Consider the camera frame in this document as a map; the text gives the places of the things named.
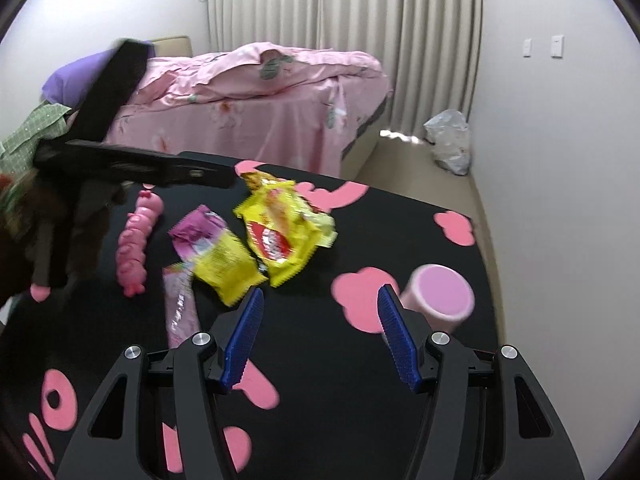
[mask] curtain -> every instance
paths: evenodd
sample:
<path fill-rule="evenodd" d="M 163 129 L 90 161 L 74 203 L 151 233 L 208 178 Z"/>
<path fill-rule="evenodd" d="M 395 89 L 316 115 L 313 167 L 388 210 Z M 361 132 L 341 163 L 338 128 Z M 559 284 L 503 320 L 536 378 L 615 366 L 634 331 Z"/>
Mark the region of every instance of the curtain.
<path fill-rule="evenodd" d="M 209 0 L 212 49 L 228 52 L 254 41 L 316 48 L 319 0 Z"/>
<path fill-rule="evenodd" d="M 448 108 L 468 115 L 482 0 L 323 0 L 323 48 L 376 56 L 395 89 L 389 129 L 424 136 Z"/>
<path fill-rule="evenodd" d="M 478 66 L 482 0 L 209 0 L 214 50 L 252 41 L 361 50 L 395 89 L 389 129 L 424 136 L 448 108 L 468 116 Z"/>

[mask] pink duvet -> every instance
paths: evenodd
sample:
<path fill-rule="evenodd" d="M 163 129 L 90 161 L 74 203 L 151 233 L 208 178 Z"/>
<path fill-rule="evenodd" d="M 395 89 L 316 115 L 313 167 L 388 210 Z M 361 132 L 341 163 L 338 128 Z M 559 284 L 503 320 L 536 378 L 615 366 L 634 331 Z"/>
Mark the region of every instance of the pink duvet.
<path fill-rule="evenodd" d="M 252 43 L 153 58 L 106 142 L 338 176 L 342 151 L 389 91 L 379 62 L 362 52 Z"/>

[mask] light switch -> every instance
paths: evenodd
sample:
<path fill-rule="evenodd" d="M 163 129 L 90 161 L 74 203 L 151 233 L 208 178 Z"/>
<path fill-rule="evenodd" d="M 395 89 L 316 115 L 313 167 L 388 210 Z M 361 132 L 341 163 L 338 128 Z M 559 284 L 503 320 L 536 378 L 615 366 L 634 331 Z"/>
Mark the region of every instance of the light switch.
<path fill-rule="evenodd" d="M 564 57 L 564 36 L 554 36 L 551 38 L 551 57 Z"/>
<path fill-rule="evenodd" d="M 522 55 L 524 57 L 531 57 L 531 47 L 533 46 L 533 40 L 529 38 L 528 40 L 524 40 L 522 44 Z"/>

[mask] white wall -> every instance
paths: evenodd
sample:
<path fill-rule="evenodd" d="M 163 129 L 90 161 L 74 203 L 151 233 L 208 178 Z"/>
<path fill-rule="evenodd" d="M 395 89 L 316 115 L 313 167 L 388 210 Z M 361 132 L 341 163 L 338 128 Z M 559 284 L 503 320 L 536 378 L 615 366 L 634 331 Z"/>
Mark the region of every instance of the white wall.
<path fill-rule="evenodd" d="M 210 50 L 207 4 L 199 0 L 28 0 L 0 43 L 0 139 L 38 104 L 60 66 L 124 37 L 187 35 Z"/>
<path fill-rule="evenodd" d="M 640 418 L 639 107 L 640 45 L 612 0 L 484 1 L 473 175 L 506 336 L 588 479 Z"/>

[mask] sunlight on floor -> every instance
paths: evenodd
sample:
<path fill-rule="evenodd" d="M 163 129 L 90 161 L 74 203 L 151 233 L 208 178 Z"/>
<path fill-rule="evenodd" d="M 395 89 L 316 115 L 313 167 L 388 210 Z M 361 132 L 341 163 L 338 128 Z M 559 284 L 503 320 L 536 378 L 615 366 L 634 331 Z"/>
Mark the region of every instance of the sunlight on floor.
<path fill-rule="evenodd" d="M 389 130 L 382 130 L 380 132 L 380 137 L 388 137 L 389 139 L 400 139 L 402 142 L 407 142 L 411 144 L 424 144 L 424 140 L 419 139 L 416 136 L 407 136 L 403 134 L 399 134 L 397 132 L 390 132 Z"/>

